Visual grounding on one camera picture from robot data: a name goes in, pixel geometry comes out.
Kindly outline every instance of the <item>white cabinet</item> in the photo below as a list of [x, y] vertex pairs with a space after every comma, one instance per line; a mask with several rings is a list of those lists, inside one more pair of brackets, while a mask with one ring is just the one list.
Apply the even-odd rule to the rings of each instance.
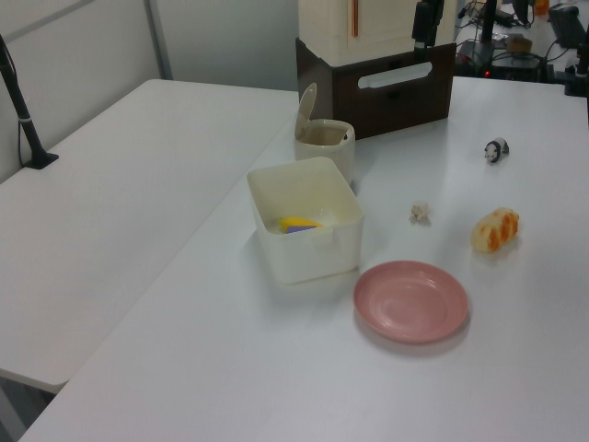
[[[299, 38], [331, 66], [413, 50], [416, 0], [299, 0]], [[445, 1], [436, 45], [454, 41], [457, 0]]]

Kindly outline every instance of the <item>white wall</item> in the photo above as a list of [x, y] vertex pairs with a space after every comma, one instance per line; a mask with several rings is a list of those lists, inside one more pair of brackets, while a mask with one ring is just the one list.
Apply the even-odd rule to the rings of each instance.
[[152, 0], [175, 80], [296, 90], [296, 0]]
[[[0, 1], [0, 15], [14, 13], [14, 3]], [[145, 80], [160, 77], [144, 0], [91, 1], [7, 46], [46, 150]], [[24, 136], [22, 150], [27, 159]], [[18, 169], [17, 115], [1, 82], [0, 182]]]

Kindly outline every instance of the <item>small toy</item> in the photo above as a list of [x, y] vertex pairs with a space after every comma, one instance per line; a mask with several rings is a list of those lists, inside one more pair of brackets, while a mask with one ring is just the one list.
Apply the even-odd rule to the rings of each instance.
[[501, 155], [509, 154], [509, 145], [507, 142], [498, 136], [485, 147], [485, 158], [491, 164], [495, 164], [501, 158]]
[[475, 250], [492, 252], [515, 238], [519, 215], [512, 209], [501, 207], [484, 216], [472, 229], [470, 244]]
[[323, 225], [321, 223], [317, 223], [317, 222], [312, 221], [310, 219], [301, 218], [300, 216], [285, 216], [284, 218], [281, 218], [279, 220], [279, 224], [280, 224], [280, 228], [285, 233], [293, 232], [294, 231], [293, 227], [307, 227], [307, 228], [323, 227]]
[[429, 213], [430, 206], [425, 201], [416, 201], [411, 206], [411, 216], [409, 220], [411, 222], [427, 221]]

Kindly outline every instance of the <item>beige cup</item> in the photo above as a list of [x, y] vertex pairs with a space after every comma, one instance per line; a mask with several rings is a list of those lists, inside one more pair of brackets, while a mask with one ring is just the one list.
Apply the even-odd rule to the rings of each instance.
[[335, 120], [310, 121], [317, 97], [317, 84], [303, 94], [294, 129], [294, 158], [326, 157], [332, 160], [348, 184], [352, 182], [356, 133], [351, 124]]

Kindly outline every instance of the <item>purple object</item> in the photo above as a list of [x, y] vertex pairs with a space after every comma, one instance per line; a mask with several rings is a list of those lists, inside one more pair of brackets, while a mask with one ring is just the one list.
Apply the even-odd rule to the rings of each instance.
[[309, 230], [310, 228], [315, 228], [315, 226], [289, 226], [286, 228], [286, 233], [300, 232], [302, 230]]

